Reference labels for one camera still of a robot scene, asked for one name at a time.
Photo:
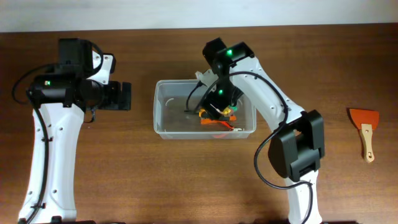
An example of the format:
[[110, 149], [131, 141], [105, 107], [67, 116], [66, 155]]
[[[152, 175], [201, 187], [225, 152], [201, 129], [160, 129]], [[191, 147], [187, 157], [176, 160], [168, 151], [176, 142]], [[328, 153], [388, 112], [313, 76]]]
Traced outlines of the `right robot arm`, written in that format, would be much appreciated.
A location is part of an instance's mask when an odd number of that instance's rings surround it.
[[210, 69], [199, 76], [207, 90], [195, 111], [220, 121], [233, 114], [240, 97], [247, 97], [271, 131], [254, 154], [256, 174], [266, 185], [287, 191], [289, 223], [321, 223], [317, 178], [325, 155], [322, 115], [294, 103], [244, 42], [227, 47], [217, 38], [206, 43], [202, 54]]

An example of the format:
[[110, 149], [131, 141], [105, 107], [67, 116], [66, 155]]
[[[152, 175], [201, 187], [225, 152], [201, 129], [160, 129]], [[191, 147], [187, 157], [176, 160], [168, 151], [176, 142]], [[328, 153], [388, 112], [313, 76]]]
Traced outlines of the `clear plastic container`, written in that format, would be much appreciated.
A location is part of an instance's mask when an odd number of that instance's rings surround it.
[[235, 121], [228, 129], [221, 123], [201, 124], [197, 114], [185, 112], [186, 100], [194, 108], [206, 91], [198, 80], [160, 80], [155, 86], [154, 131], [162, 139], [246, 139], [256, 130], [256, 109], [246, 96], [238, 100]]

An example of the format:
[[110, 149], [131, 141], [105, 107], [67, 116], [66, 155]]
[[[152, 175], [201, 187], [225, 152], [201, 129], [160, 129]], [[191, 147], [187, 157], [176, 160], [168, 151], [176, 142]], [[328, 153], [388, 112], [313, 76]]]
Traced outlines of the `orange scraper wooden handle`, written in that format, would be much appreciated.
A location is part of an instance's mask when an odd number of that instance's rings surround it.
[[364, 160], [367, 163], [371, 163], [374, 161], [373, 131], [379, 123], [379, 112], [354, 108], [350, 108], [348, 111], [353, 124], [359, 130], [361, 136]]

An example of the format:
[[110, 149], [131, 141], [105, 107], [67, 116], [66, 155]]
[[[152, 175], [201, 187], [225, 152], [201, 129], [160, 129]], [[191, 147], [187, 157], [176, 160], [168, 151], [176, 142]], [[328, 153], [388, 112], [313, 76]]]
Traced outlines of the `red handled small cutters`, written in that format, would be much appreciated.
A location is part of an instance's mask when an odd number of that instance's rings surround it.
[[227, 121], [214, 121], [213, 126], [217, 126], [221, 131], [215, 131], [211, 135], [215, 139], [241, 139], [243, 138], [243, 129], [236, 128]]

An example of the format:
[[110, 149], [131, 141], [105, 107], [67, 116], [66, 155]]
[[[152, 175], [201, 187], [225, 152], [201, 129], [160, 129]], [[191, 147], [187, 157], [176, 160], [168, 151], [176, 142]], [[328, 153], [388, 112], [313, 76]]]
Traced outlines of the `orange socket bit rail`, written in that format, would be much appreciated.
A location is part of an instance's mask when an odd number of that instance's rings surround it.
[[213, 123], [227, 123], [231, 121], [236, 121], [235, 116], [222, 116], [220, 119], [210, 119], [210, 118], [201, 118], [200, 124], [205, 125], [205, 124], [213, 124]]

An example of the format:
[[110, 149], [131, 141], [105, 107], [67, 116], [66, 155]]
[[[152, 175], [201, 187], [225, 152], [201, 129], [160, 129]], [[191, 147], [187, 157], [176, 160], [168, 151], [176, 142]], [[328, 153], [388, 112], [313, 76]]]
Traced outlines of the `orange black long-nose pliers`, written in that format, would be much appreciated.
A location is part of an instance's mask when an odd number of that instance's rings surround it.
[[205, 109], [200, 109], [200, 110], [184, 110], [185, 113], [190, 113], [190, 114], [197, 114], [199, 115], [200, 118], [210, 118], [210, 119], [220, 119], [223, 115], [220, 114], [220, 117], [214, 118], [210, 116], [209, 112], [207, 112]]

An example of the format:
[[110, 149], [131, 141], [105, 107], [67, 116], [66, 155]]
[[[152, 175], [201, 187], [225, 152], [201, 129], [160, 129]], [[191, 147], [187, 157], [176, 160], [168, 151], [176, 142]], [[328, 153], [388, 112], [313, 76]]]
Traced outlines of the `clear box coloured bits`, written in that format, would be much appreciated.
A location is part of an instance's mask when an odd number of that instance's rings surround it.
[[234, 112], [238, 110], [237, 107], [235, 106], [228, 106], [224, 110], [220, 110], [216, 108], [214, 105], [211, 105], [219, 114], [222, 114], [223, 116], [232, 116]]

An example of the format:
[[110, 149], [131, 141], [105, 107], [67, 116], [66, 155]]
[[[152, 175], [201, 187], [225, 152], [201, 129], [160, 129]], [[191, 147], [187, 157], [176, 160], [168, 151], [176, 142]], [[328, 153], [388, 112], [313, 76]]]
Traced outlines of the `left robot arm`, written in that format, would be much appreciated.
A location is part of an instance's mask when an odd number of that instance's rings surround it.
[[132, 85], [109, 79], [116, 59], [85, 39], [60, 39], [58, 61], [34, 75], [26, 90], [34, 119], [34, 149], [18, 223], [76, 223], [76, 147], [86, 112], [129, 111]]

